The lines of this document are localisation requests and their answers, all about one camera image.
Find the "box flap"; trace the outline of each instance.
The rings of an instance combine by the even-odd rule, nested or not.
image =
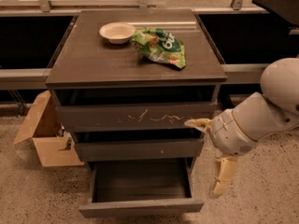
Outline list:
[[[67,140],[67,136],[33,138],[42,166],[79,166],[84,164],[78,158],[74,142],[68,147]]]
[[[31,105],[28,115],[26,116],[23,124],[19,128],[17,136],[13,142],[14,145],[28,138],[33,137],[37,125],[44,114],[45,108],[50,100],[50,92],[44,91],[37,95],[34,103]]]

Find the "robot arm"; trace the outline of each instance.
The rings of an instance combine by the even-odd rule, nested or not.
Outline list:
[[[226,109],[213,120],[190,119],[185,125],[209,133],[223,154],[214,194],[221,195],[230,184],[236,157],[250,152],[266,136],[299,125],[299,59],[282,59],[262,74],[263,94],[253,93],[234,109]]]

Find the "white bowl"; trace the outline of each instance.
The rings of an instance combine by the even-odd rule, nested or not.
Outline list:
[[[112,44],[127,42],[135,31],[135,27],[125,22],[113,22],[101,27],[100,35]]]

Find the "floor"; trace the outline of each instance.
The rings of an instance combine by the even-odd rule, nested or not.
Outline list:
[[[199,213],[84,218],[78,207],[89,193],[84,167],[43,168],[30,140],[13,146],[24,117],[0,106],[0,223],[299,223],[299,129],[266,138],[247,156],[231,187],[218,199],[209,195],[220,152],[208,136],[192,173],[195,197],[205,204]]]

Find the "green chip bag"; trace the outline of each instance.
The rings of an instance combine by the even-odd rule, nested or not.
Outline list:
[[[136,29],[132,43],[137,51],[156,63],[170,63],[182,69],[185,63],[185,48],[171,33],[160,28]]]

